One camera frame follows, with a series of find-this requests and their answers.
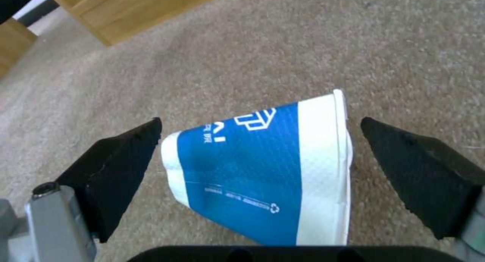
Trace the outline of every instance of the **carpet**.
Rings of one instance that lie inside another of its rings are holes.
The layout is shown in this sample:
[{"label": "carpet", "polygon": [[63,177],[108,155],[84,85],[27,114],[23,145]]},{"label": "carpet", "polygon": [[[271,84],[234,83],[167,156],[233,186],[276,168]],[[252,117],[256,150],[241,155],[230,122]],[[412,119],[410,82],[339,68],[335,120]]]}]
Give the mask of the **carpet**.
[{"label": "carpet", "polygon": [[[0,196],[18,213],[96,140],[159,116],[168,134],[343,89],[353,245],[449,251],[405,209],[359,128],[436,136],[485,167],[485,0],[215,0],[106,48],[59,8],[0,80]],[[252,241],[175,202],[159,149],[98,261]]]}]

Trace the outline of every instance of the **wooden cabinet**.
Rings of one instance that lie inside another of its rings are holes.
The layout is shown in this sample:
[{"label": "wooden cabinet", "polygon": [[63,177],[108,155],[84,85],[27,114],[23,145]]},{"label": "wooden cabinet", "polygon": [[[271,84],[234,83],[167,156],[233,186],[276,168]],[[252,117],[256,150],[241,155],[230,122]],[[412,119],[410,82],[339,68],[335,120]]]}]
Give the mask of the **wooden cabinet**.
[{"label": "wooden cabinet", "polygon": [[0,78],[29,50],[37,36],[15,19],[0,25]]},{"label": "wooden cabinet", "polygon": [[112,45],[209,0],[55,0]]}]

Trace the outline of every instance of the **wooden table leg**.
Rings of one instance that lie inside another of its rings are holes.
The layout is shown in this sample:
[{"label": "wooden table leg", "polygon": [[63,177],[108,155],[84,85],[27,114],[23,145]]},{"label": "wooden table leg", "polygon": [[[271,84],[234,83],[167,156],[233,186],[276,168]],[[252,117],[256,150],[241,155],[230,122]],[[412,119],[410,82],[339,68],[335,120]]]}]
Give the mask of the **wooden table leg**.
[{"label": "wooden table leg", "polygon": [[37,36],[15,19],[0,25],[0,78],[5,76]]}]

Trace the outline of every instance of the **recycling symbol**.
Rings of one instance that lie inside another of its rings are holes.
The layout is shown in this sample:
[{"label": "recycling symbol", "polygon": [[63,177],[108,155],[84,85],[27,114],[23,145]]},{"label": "recycling symbol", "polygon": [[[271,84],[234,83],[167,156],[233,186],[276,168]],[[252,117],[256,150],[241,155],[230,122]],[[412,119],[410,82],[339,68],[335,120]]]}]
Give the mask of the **recycling symbol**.
[{"label": "recycling symbol", "polygon": [[271,213],[277,213],[279,212],[279,207],[278,205],[276,205],[276,203],[272,203],[271,206],[270,206],[270,212]]}]

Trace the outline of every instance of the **blue paper cup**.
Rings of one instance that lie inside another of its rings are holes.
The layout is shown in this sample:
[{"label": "blue paper cup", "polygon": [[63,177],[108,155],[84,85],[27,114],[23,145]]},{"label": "blue paper cup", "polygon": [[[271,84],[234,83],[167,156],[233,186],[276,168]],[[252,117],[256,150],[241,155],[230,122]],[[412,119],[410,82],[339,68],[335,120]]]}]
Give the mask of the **blue paper cup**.
[{"label": "blue paper cup", "polygon": [[266,245],[345,245],[352,143],[342,91],[176,132],[174,198]]}]

